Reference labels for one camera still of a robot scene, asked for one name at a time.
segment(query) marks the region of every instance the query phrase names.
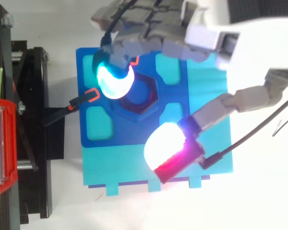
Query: red object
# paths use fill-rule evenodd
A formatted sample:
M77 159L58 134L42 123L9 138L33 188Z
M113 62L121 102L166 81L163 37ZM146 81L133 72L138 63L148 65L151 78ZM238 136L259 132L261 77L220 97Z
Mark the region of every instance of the red object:
M72 111L72 110L74 109L74 107L72 107L71 105L69 105L69 106L68 106L68 109L69 109L70 111Z
M139 64L139 59L140 59L140 57L137 56L135 62L130 62L130 65L137 66Z
M9 189L18 179L16 148L16 105L7 100L0 100L3 108L0 118L3 120L3 155L2 165L4 180L0 185L0 194Z
M97 95L97 96L94 97L94 98L92 98L92 99L89 100L88 102L93 102L93 101L96 101L96 100L98 100L98 99L100 98L100 92L99 92L98 89L96 89L96 88L92 88L92 89L86 91L85 94L87 94L87 93L89 93L89 92L93 92L93 91L96 92L96 95Z

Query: black cable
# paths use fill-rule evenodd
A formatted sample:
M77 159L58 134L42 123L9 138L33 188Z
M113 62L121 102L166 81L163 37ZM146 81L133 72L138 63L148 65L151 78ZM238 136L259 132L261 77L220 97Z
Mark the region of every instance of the black cable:
M133 5L135 4L137 0L131 0L129 1L126 5L123 6L123 8L121 10L119 10L116 15L115 18L113 19L112 23L110 24L109 28L107 29L107 31L105 32L105 35L102 37L101 39L101 44L100 46L105 46L105 45L110 45L112 43L112 39L111 39L111 32L113 31L113 29L115 28L116 24L119 22L120 18L122 17L122 15Z
M236 147L247 141L249 138L251 138L254 134L256 134L259 130L261 130L263 127L265 127L269 122L271 122L277 115L279 115L284 109L288 107L288 100L279 107L274 113L272 113L267 119L265 119L262 123L260 123L255 129L253 129L251 132L249 132L247 135L245 135L243 138L238 140L233 145L229 146L227 149L223 150L222 152L217 152L214 155L208 157L204 160L204 162L201 163L201 166L203 169L207 169L213 164L217 163L219 160L222 159L223 156L225 156L227 153L234 150Z
M286 121L277 131L275 131L272 136L275 137L275 135L276 135L286 124L288 124L288 121Z

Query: white table surface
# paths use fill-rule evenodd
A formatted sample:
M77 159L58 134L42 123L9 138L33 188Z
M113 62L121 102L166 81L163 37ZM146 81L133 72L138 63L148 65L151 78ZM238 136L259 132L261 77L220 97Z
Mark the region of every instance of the white table surface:
M111 0L0 0L14 16L13 40L28 40L50 55L50 106L66 106L77 96L75 50L98 46L102 33L89 22ZM263 21L243 29L228 71L230 92L262 84L267 68L288 67L288 19ZM288 89L282 103L288 99ZM232 141L244 136L278 106L231 116ZM30 215L22 230L288 230L288 125L271 135L288 109L233 151L234 173L212 175L202 188L169 183L162 192L147 185L83 186L79 114L66 117L65 159L51 162L53 213Z

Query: blue glowing light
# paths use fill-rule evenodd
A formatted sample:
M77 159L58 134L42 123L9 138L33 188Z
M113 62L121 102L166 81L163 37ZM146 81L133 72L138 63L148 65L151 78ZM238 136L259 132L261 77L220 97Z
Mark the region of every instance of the blue glowing light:
M144 158L148 166L155 170L177 152L183 150L185 135L177 124L162 124L148 138L144 147Z
M134 71L129 66L125 78L118 79L112 75L102 62L97 68L97 81L102 93L110 99L119 99L125 96L134 82Z

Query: light blue panel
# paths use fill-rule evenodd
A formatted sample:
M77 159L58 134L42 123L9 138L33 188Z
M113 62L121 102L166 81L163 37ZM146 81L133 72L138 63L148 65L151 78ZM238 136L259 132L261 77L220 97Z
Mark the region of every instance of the light blue panel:
M183 118L183 108L180 103L168 103L160 116L160 125L165 122L179 122Z
M87 88L98 88L97 77L93 72L93 56L86 55L83 57L83 72L84 72L84 84Z
M82 147L84 185L158 180L143 152L144 145Z
M189 177L189 188L201 188L202 178L200 176L190 176Z
M176 85L181 81L180 62L177 58L157 54L156 71L167 85Z
M149 180L148 181L148 191L149 192L161 191L161 182L159 180Z
M87 137L90 140L106 140L113 136L113 122L101 106L92 106L86 110Z
M106 184L107 196L117 196L119 194L119 184Z

